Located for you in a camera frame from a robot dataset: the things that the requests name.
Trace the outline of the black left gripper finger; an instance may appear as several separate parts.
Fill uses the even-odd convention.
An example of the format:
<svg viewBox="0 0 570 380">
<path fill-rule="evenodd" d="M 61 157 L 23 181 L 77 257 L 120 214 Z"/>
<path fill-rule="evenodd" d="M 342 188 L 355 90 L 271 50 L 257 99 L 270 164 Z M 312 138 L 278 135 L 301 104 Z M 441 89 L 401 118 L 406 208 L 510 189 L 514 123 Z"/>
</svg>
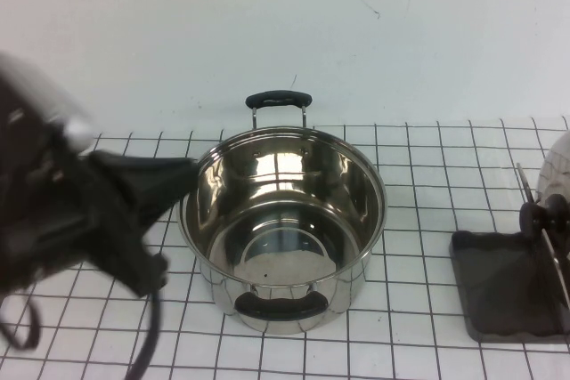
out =
<svg viewBox="0 0 570 380">
<path fill-rule="evenodd" d="M 133 189 L 133 242 L 191 191 L 188 182 L 136 182 Z"/>
<path fill-rule="evenodd" d="M 199 165 L 192 158 L 130 158 L 126 180 L 139 190 L 177 188 L 195 190 Z"/>
</svg>

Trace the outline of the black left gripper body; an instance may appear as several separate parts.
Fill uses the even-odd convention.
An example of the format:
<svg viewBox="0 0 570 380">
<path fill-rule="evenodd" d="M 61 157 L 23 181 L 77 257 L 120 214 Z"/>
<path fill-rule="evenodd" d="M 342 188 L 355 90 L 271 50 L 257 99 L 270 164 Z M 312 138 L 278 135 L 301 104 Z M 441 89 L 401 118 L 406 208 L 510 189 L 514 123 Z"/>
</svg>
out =
<svg viewBox="0 0 570 380">
<path fill-rule="evenodd" d="M 166 283 L 167 261 L 133 242 L 133 189 L 126 180 L 130 158 L 96 150 L 59 155 L 41 204 L 30 223 L 30 277 L 45 278 L 87 261 L 129 288 L 149 295 Z"/>
</svg>

